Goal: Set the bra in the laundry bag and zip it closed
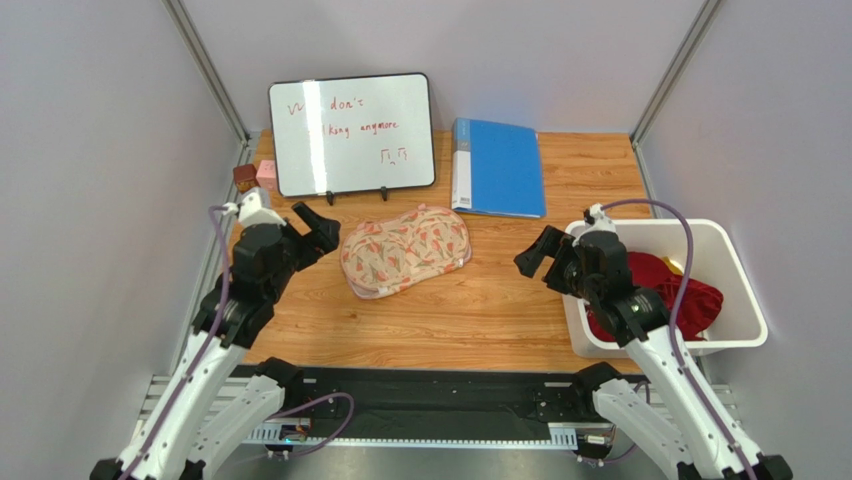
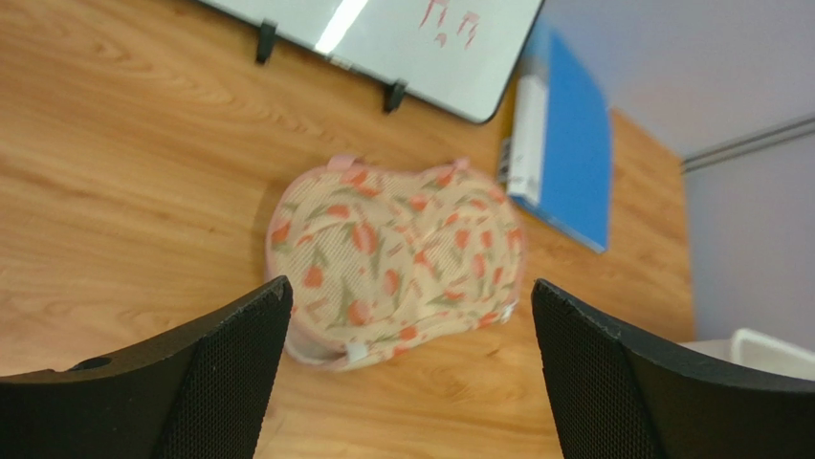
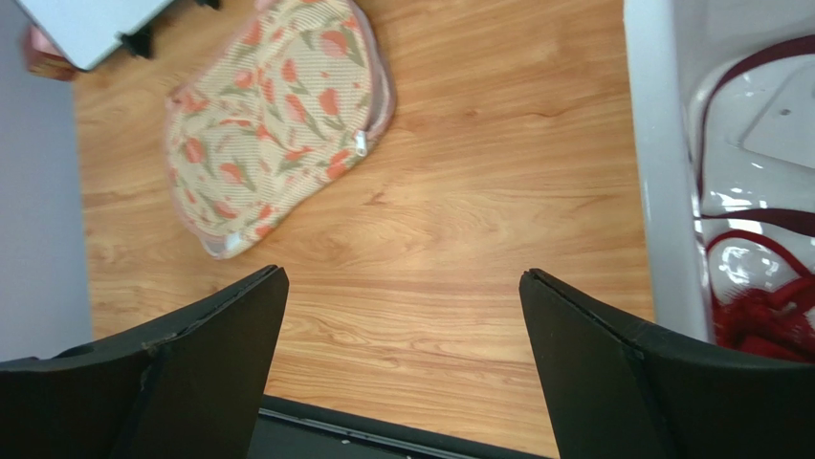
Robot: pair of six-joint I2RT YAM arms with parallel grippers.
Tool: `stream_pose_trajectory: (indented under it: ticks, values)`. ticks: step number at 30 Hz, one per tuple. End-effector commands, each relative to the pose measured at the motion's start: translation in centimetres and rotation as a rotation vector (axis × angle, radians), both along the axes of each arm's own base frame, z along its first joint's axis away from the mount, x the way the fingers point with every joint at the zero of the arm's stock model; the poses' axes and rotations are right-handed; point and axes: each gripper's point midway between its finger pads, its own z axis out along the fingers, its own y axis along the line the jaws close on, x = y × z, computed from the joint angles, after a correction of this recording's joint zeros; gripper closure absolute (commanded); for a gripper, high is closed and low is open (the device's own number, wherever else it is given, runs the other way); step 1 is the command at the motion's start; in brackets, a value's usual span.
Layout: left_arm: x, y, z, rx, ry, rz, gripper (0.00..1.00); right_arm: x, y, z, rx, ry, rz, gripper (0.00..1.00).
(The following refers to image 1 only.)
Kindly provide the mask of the floral mesh laundry bag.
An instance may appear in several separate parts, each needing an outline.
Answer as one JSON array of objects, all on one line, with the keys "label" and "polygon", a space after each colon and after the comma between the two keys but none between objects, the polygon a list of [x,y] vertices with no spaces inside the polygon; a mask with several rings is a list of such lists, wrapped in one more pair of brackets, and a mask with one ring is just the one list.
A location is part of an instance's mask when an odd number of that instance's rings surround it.
[{"label": "floral mesh laundry bag", "polygon": [[342,243],[340,263],[353,293],[374,300],[458,270],[472,255],[462,218],[421,204],[398,217],[358,225]]}]

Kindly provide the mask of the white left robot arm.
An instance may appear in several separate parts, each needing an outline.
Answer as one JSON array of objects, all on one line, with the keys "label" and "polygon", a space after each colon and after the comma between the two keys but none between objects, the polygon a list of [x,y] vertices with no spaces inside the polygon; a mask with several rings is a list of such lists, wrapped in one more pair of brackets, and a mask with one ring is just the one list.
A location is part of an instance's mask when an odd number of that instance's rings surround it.
[{"label": "white left robot arm", "polygon": [[340,244],[339,221],[303,202],[292,209],[307,232],[299,232],[255,195],[209,208],[222,273],[201,301],[183,356],[149,418],[117,457],[95,464],[91,478],[211,479],[256,427],[288,413],[287,390],[303,373],[270,357],[236,399],[211,420],[205,418],[272,319],[293,275]]}]

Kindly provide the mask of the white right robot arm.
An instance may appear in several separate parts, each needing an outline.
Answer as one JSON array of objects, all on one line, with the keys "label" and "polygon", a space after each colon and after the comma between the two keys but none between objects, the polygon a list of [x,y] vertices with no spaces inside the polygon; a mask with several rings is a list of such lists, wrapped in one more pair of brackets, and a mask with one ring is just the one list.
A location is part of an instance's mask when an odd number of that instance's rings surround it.
[{"label": "white right robot arm", "polygon": [[635,284],[628,251],[612,230],[578,237],[546,227],[514,263],[533,277],[552,264],[543,281],[560,294],[587,302],[595,320],[614,337],[656,389],[669,415],[639,398],[609,363],[576,375],[579,397],[623,431],[668,479],[790,479],[791,467],[769,455],[730,416],[700,375],[674,315],[652,289]]}]

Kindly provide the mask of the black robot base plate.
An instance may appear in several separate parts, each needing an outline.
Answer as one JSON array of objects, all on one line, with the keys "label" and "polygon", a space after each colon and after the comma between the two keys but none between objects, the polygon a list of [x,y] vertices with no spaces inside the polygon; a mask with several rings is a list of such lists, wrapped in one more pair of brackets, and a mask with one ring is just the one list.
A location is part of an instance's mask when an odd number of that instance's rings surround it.
[{"label": "black robot base plate", "polygon": [[549,424],[603,422],[572,373],[306,367],[286,393],[284,410],[343,392],[307,412],[323,437],[344,439],[545,440]]}]

